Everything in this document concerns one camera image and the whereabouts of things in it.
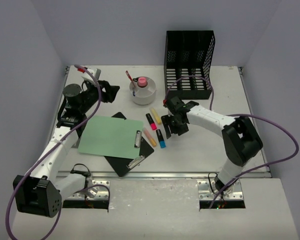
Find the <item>yellow highlighter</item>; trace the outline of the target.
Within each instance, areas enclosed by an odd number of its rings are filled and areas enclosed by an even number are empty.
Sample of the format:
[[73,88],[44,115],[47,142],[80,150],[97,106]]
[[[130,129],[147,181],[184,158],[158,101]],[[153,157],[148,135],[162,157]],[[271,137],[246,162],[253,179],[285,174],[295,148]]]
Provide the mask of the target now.
[[153,115],[153,117],[154,117],[156,123],[157,123],[158,125],[161,125],[161,124],[162,124],[161,117],[159,116],[159,114],[157,113],[157,111],[155,110],[154,107],[151,107],[151,108],[150,108],[150,112],[152,113],[152,115]]

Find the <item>black pink highlighter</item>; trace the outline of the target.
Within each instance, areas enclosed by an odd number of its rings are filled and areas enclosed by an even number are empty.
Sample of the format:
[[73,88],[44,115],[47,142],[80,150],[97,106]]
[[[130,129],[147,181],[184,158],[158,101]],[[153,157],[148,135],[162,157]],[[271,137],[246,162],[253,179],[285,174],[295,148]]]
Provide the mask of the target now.
[[150,114],[150,113],[146,113],[145,116],[146,116],[146,119],[147,119],[147,121],[148,121],[148,123],[149,123],[151,129],[152,129],[153,131],[157,130],[157,125],[155,124],[155,122],[154,122],[154,120],[153,120],[151,114]]

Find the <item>black blue highlighter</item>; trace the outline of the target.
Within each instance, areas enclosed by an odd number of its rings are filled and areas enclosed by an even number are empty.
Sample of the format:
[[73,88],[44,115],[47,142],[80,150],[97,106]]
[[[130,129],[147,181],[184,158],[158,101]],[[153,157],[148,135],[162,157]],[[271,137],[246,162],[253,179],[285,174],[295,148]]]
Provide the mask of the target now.
[[156,132],[160,147],[162,149],[164,149],[166,147],[166,143],[165,143],[165,140],[164,140],[164,137],[163,137],[163,134],[162,134],[161,130],[157,129],[155,132]]

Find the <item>pale orange highlighter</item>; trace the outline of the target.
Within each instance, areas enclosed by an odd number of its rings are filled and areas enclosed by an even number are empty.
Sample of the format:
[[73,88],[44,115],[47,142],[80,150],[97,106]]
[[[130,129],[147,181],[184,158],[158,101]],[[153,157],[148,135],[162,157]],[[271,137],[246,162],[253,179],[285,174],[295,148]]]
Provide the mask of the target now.
[[156,143],[155,139],[152,137],[152,135],[150,134],[150,132],[147,130],[146,127],[144,127],[142,129],[142,132],[144,133],[144,135],[146,136],[146,138],[148,139],[148,141],[150,142],[152,147],[156,147],[157,143]]

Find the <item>green clipboard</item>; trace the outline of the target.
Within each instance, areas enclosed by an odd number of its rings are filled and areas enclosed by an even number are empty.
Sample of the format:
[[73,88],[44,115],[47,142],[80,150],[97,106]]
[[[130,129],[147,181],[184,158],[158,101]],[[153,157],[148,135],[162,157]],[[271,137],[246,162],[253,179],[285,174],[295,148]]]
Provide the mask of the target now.
[[140,152],[135,147],[136,133],[143,127],[144,123],[140,120],[94,116],[87,122],[81,135],[78,152],[134,159]]

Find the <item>pink capped glue stick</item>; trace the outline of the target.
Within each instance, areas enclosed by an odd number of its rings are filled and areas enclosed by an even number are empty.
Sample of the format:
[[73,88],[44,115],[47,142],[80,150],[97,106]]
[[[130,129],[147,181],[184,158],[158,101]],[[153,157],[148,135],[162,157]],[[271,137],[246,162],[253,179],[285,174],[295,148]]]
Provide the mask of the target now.
[[140,88],[144,88],[148,85],[148,81],[147,81],[147,78],[146,77],[139,77],[138,80],[137,80],[137,85],[140,87]]

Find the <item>red pen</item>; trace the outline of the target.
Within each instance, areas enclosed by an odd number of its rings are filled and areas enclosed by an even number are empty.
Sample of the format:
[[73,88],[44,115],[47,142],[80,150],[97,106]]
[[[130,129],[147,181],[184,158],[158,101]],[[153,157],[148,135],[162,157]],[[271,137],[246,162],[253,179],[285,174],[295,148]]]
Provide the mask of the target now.
[[137,87],[137,82],[131,77],[130,73],[127,70],[125,71],[125,74],[127,75],[127,77],[132,83],[132,89],[135,90]]

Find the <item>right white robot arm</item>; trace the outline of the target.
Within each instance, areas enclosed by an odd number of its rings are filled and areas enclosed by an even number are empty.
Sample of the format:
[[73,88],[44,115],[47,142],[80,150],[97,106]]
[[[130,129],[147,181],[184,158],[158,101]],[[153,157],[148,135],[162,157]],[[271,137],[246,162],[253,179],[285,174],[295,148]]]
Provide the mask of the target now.
[[217,196],[225,196],[231,191],[231,181],[263,148],[263,142],[251,120],[246,116],[232,117],[214,112],[195,101],[184,103],[177,96],[163,100],[163,106],[169,112],[161,117],[167,139],[172,134],[181,136],[188,132],[189,124],[222,138],[227,159],[215,177],[213,191]]

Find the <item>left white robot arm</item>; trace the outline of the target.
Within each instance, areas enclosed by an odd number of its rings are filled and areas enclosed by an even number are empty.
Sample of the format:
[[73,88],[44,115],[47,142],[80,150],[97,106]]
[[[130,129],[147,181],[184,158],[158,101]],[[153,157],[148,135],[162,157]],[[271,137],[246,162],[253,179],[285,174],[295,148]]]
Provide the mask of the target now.
[[120,89],[100,80],[99,87],[85,80],[86,86],[72,83],[63,89],[63,101],[57,113],[54,133],[33,170],[25,176],[17,175],[13,181],[15,202],[21,213],[53,218],[62,208],[63,201],[75,193],[87,197],[93,193],[94,184],[89,170],[72,169],[69,175],[57,180],[57,175],[70,149],[81,137],[87,111],[95,103],[112,103]]

